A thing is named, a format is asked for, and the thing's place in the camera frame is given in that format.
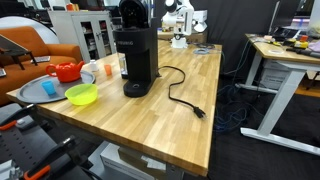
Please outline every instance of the black machine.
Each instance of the black machine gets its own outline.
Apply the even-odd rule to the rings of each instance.
[[[113,31],[117,51],[125,54],[128,97],[146,95],[158,77],[158,43],[156,19],[144,0],[121,0],[122,28]]]

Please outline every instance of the yellow bowl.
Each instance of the yellow bowl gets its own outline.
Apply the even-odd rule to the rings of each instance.
[[[98,97],[98,88],[95,84],[80,84],[69,88],[65,96],[74,105],[86,105]]]

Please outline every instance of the plate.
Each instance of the plate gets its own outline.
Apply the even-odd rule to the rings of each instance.
[[[17,93],[17,98],[26,103],[48,103],[66,99],[64,93],[69,88],[78,84],[92,84],[96,79],[91,72],[82,70],[80,73],[80,79],[69,83],[62,83],[57,77],[51,77],[49,75],[39,77],[22,86]],[[52,81],[56,93],[48,95],[41,86],[41,82],[43,81]]]

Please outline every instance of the orange chair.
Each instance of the orange chair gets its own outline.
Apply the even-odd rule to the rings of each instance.
[[[31,64],[29,55],[20,56],[19,60],[25,70],[21,70],[10,56],[0,56],[0,64],[4,66],[7,74],[0,78],[0,106],[10,102],[6,96],[7,92],[18,89],[29,81],[45,75],[45,68],[49,64],[62,62],[78,64],[82,60],[78,45],[45,44],[36,30],[29,26],[0,29],[0,34],[31,51],[34,57],[50,56],[49,62],[38,63],[38,66]]]

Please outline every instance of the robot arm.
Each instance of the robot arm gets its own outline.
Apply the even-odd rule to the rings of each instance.
[[[175,27],[175,34],[191,35],[194,8],[189,0],[166,0],[164,24]]]

